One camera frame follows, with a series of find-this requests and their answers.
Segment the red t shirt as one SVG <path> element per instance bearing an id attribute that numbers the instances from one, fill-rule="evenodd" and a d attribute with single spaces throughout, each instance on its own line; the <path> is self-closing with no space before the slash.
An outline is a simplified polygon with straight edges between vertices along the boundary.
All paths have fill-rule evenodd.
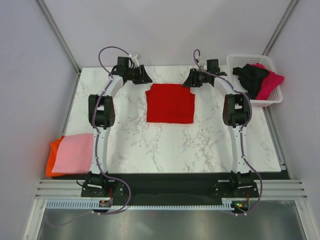
<path id="1" fill-rule="evenodd" d="M 155 83 L 145 92 L 148 123 L 192 124 L 196 95 L 181 84 Z"/>

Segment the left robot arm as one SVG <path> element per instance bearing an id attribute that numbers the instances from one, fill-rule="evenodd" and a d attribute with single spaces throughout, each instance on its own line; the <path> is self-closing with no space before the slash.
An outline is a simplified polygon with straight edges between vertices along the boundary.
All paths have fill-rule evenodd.
<path id="1" fill-rule="evenodd" d="M 118 57 L 100 94 L 88 97 L 88 120 L 93 128 L 93 153 L 89 172 L 100 175 L 108 173 L 107 148 L 111 127 L 115 124 L 114 98 L 118 91 L 131 81 L 135 85 L 151 84 L 144 65 L 139 64 L 139 55 Z"/>

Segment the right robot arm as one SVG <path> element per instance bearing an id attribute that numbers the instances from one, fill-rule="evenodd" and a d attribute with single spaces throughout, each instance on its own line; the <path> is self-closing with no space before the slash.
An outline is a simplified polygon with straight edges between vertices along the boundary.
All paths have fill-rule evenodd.
<path id="1" fill-rule="evenodd" d="M 228 127 L 232 147 L 231 172 L 235 175 L 245 175 L 252 171 L 247 160 L 247 126 L 252 118 L 252 106 L 248 96 L 235 89 L 227 80 L 227 74 L 221 72 L 219 61 L 206 61 L 207 69 L 196 60 L 197 68 L 189 71 L 188 77 L 182 84 L 187 88 L 200 88 L 203 84 L 210 84 L 224 97 L 222 120 Z"/>

